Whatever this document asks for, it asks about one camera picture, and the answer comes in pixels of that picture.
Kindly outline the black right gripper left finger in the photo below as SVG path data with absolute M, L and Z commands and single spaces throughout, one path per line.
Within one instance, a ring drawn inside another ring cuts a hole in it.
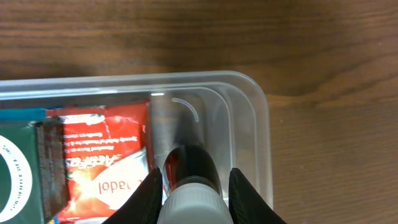
M 162 208 L 162 186 L 162 174 L 157 167 L 103 224 L 156 224 Z

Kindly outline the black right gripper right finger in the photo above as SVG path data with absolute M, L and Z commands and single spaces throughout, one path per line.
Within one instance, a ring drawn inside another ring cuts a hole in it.
M 229 175 L 229 212 L 234 224 L 287 224 L 238 168 Z

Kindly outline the dark bottle white cap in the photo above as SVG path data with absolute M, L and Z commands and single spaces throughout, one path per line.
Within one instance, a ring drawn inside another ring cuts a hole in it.
M 163 168 L 167 198 L 158 224 L 233 224 L 213 159 L 200 146 L 172 150 Z

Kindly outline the red medicine box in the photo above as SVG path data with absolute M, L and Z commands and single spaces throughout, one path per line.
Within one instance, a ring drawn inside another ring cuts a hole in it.
M 57 108 L 70 201 L 58 223 L 103 223 L 121 208 L 149 173 L 147 103 Z

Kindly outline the green Zam-Buk box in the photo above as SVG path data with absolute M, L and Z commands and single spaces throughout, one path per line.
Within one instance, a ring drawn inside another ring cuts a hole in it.
M 1 124 L 1 223 L 42 223 L 35 128 Z

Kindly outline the blue fever patch box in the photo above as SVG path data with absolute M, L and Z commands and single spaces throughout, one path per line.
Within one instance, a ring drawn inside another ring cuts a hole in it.
M 1 122 L 14 121 L 38 121 L 46 118 L 46 109 L 6 109 L 1 110 Z

